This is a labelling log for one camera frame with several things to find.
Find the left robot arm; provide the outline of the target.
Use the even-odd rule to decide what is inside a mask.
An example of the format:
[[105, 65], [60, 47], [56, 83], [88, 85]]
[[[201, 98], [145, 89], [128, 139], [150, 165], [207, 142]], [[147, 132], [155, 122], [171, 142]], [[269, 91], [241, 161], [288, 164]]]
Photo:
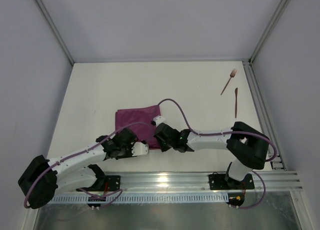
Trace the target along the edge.
[[102, 135], [83, 149], [65, 156], [46, 159], [35, 157], [18, 180], [25, 195], [24, 207], [37, 209], [60, 193], [81, 190], [100, 190], [105, 174], [99, 162], [131, 156], [138, 137], [129, 128], [111, 135]]

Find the purple satin napkin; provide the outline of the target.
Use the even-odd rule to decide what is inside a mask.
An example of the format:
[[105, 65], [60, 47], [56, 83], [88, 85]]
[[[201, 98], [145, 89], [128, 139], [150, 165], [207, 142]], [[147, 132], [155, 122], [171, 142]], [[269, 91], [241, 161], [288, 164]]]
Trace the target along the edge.
[[127, 126], [139, 141], [145, 141], [150, 149], [160, 146], [154, 137], [156, 126], [152, 124], [155, 117], [161, 116], [159, 105], [145, 108], [119, 109], [115, 113], [115, 129]]

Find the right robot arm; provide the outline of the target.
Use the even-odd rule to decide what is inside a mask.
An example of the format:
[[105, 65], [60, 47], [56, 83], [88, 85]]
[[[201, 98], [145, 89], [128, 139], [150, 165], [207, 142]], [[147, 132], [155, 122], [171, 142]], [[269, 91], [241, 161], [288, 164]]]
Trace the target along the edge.
[[235, 157], [224, 175], [230, 189], [239, 189], [251, 170], [262, 170], [267, 161], [270, 139], [243, 122], [228, 130], [211, 133], [191, 129], [178, 131], [165, 123], [157, 125], [154, 137], [162, 152], [174, 149], [180, 153], [200, 150], [228, 150]]

